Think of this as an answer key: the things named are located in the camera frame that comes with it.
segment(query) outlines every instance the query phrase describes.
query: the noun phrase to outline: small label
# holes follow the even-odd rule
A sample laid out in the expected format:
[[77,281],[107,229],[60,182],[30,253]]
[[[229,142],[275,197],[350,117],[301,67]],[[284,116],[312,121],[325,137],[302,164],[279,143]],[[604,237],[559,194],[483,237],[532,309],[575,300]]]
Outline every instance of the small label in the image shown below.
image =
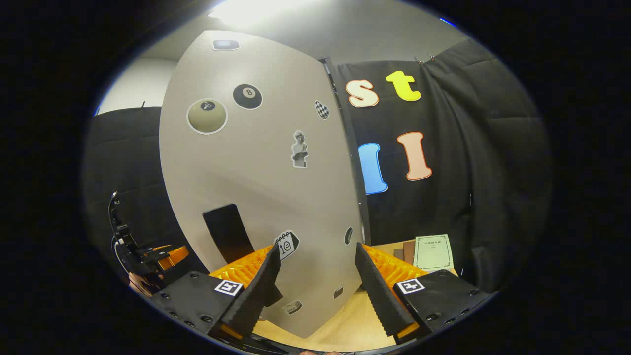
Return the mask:
[[223,280],[219,286],[215,288],[215,291],[228,294],[233,296],[237,294],[237,292],[243,287],[243,284],[239,284],[238,282],[232,282],[228,280]]
[[339,297],[339,295],[341,295],[342,292],[344,292],[344,285],[340,286],[339,289],[335,290],[335,292],[333,293],[333,299],[336,299],[337,297]]
[[283,309],[285,310],[285,312],[287,312],[288,315],[292,315],[292,314],[296,313],[301,308],[302,308],[302,303],[300,301],[294,301],[294,302],[286,305],[285,307],[283,307]]
[[278,248],[280,249],[280,260],[283,261],[293,254],[298,248],[299,242],[300,240],[298,240],[298,237],[296,237],[292,231],[285,231],[283,234],[276,237],[274,244],[278,244]]
[[414,266],[427,272],[454,267],[449,236],[416,237],[414,248]]
[[239,43],[233,39],[222,39],[213,41],[213,49],[216,51],[234,51],[239,49]]
[[418,292],[425,289],[425,286],[421,285],[421,283],[416,279],[405,280],[397,282],[396,284],[399,286],[403,294]]

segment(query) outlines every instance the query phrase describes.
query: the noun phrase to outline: ceiling light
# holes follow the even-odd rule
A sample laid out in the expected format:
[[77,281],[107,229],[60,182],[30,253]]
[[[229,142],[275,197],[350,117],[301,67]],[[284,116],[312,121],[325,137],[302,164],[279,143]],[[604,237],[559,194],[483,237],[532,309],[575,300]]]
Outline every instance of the ceiling light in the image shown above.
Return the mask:
[[315,0],[227,0],[213,8],[209,17],[229,24],[251,25],[298,5]]

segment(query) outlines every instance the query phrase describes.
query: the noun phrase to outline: white curved panel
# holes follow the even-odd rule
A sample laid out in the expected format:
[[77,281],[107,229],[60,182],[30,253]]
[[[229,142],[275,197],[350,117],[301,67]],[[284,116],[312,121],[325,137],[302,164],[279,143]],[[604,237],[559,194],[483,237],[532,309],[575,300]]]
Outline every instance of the white curved panel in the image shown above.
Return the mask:
[[[236,40],[233,51],[214,40]],[[262,95],[256,109],[233,99],[241,84]],[[212,135],[195,132],[186,112],[199,99],[219,100],[230,117]],[[328,107],[322,119],[315,100]],[[296,131],[304,133],[306,169],[291,160]],[[285,45],[244,33],[205,31],[177,65],[160,118],[160,158],[168,197],[186,238],[209,270],[226,261],[202,213],[237,205],[255,250],[293,231],[299,246],[276,286],[283,299],[262,316],[308,337],[329,320],[361,284],[355,248],[362,241],[357,192],[343,125],[329,79],[319,61]],[[354,231],[349,244],[345,234]],[[341,295],[334,293],[344,285]],[[300,301],[302,307],[285,306]]]

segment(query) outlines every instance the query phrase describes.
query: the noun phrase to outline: calendar sticker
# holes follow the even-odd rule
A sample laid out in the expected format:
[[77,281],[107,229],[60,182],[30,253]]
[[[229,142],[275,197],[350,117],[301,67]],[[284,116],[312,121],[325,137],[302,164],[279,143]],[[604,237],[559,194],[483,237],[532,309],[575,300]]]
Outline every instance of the calendar sticker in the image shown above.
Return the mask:
[[293,231],[285,231],[276,237],[274,239],[274,244],[278,244],[278,248],[280,249],[280,260],[283,261],[285,258],[293,254],[293,252],[298,248],[299,242],[300,240],[296,237],[296,234],[294,234]]

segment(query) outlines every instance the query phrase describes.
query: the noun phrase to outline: blue letter i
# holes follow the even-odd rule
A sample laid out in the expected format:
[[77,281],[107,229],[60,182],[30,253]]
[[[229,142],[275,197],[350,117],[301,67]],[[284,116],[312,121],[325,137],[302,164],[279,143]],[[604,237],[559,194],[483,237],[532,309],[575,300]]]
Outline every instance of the blue letter i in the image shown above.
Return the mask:
[[382,193],[388,190],[388,184],[381,178],[381,169],[379,168],[379,145],[376,143],[368,143],[359,147],[359,160],[362,163],[363,183],[366,189],[366,195],[374,193]]

